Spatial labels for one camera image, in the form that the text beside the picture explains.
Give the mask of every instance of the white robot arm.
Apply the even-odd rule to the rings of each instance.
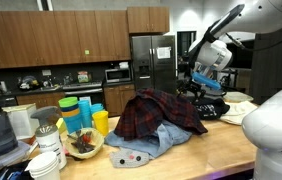
[[[224,33],[270,33],[282,28],[282,0],[250,2],[250,6],[236,6],[210,26],[202,40],[192,44],[189,64],[195,71],[194,81],[219,88],[218,83],[206,76],[209,71],[220,71],[231,63],[231,52],[225,43],[217,40]],[[282,180],[282,90],[245,116],[242,129],[249,141],[258,147],[253,179]]]
[[[206,31],[203,39],[189,48],[192,78],[213,89],[221,86],[207,78],[213,70],[221,71],[231,64],[232,53],[218,38],[233,31],[270,33],[282,28],[282,0],[254,0],[238,5]]]

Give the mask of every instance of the kitchen counter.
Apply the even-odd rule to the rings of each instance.
[[[43,94],[43,93],[53,93],[53,92],[63,92],[62,87],[56,90],[30,90],[30,91],[21,91],[19,89],[14,89],[8,91],[7,93],[1,94],[0,97],[12,97],[12,96],[26,96],[32,94]]]
[[[119,117],[109,119],[114,129]],[[218,120],[202,121],[209,130],[201,136],[173,146],[163,155],[138,168],[114,168],[109,154],[118,148],[104,145],[90,159],[67,157],[61,179],[195,179],[210,180],[254,168],[256,147],[244,136],[241,126]],[[62,141],[67,132],[62,133]],[[39,153],[36,149],[31,157]]]
[[[126,82],[118,82],[118,83],[103,83],[103,87],[112,87],[112,86],[119,86],[119,85],[126,85],[126,84],[133,84],[133,81],[126,81]],[[0,97],[12,97],[12,96],[27,96],[32,94],[43,94],[43,93],[53,93],[53,92],[64,92],[62,86],[56,90],[30,90],[30,91],[21,91],[19,89],[13,89],[8,91],[5,94],[0,93]]]

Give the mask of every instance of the food in basket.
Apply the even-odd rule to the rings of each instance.
[[[76,135],[77,137],[73,137],[72,135],[68,135],[68,137],[75,140],[71,144],[78,149],[79,153],[83,154],[94,150],[95,146],[89,144],[91,142],[91,131],[81,135],[81,130],[78,130],[76,131]]]

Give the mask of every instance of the refrigerator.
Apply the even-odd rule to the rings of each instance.
[[[132,36],[135,88],[176,94],[175,36]]]

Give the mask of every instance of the red plaid shirt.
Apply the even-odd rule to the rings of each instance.
[[[208,132],[186,98],[149,88],[136,91],[128,101],[114,133],[124,140],[142,138],[151,135],[162,120],[198,135]]]

